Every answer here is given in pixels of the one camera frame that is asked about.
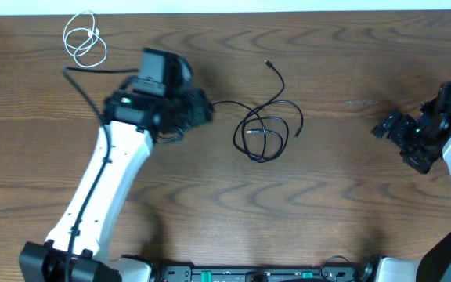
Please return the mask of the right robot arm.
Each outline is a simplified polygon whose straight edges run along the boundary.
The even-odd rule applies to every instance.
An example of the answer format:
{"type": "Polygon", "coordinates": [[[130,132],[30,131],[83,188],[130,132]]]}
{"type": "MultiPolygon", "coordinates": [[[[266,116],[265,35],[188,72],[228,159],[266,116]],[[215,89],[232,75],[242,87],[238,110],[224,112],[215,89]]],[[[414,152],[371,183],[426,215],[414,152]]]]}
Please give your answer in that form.
{"type": "MultiPolygon", "coordinates": [[[[405,164],[420,174],[442,160],[451,179],[451,81],[444,82],[438,95],[420,106],[414,119],[393,110],[371,130],[376,138],[387,138],[399,149],[405,164]]],[[[368,261],[363,281],[451,281],[451,232],[423,258],[402,260],[383,255],[368,261]]]]}

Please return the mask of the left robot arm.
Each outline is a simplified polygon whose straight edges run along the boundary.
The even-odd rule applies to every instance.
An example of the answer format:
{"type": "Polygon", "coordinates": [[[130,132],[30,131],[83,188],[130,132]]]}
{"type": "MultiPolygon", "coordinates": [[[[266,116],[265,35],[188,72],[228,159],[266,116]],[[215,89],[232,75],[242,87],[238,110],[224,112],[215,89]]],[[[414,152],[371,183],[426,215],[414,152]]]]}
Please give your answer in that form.
{"type": "Polygon", "coordinates": [[[102,110],[92,158],[66,211],[43,244],[27,242],[19,256],[26,281],[149,281],[152,267],[135,255],[109,260],[122,206],[154,144],[206,124],[214,107],[193,87],[186,58],[145,48],[140,65],[102,110]]]}

